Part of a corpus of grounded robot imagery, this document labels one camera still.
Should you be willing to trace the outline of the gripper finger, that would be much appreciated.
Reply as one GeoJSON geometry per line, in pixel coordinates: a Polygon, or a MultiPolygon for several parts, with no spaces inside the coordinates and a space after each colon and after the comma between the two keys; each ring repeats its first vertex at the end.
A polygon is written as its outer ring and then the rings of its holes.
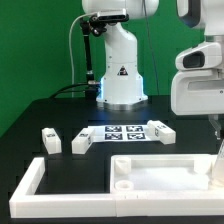
{"type": "Polygon", "coordinates": [[[221,124],[219,123],[219,116],[212,114],[208,116],[208,119],[212,127],[215,129],[216,137],[220,139],[221,138],[221,124]]]}

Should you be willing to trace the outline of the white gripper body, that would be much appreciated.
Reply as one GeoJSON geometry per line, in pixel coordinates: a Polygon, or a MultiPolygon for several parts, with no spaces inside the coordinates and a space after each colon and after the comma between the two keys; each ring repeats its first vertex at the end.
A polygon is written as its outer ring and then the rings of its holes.
{"type": "Polygon", "coordinates": [[[224,44],[203,42],[181,52],[171,85],[176,115],[224,114],[224,44]]]}

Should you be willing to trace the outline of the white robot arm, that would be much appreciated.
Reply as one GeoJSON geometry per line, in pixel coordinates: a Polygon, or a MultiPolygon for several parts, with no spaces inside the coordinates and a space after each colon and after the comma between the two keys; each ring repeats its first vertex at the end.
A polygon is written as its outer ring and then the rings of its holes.
{"type": "MultiPolygon", "coordinates": [[[[202,29],[205,41],[181,52],[171,84],[171,109],[177,115],[207,115],[216,136],[224,138],[224,0],[176,0],[177,15],[202,29]]],[[[90,31],[105,38],[106,73],[99,104],[128,108],[146,99],[137,71],[137,40],[121,23],[153,15],[159,0],[82,0],[90,31]]]]}

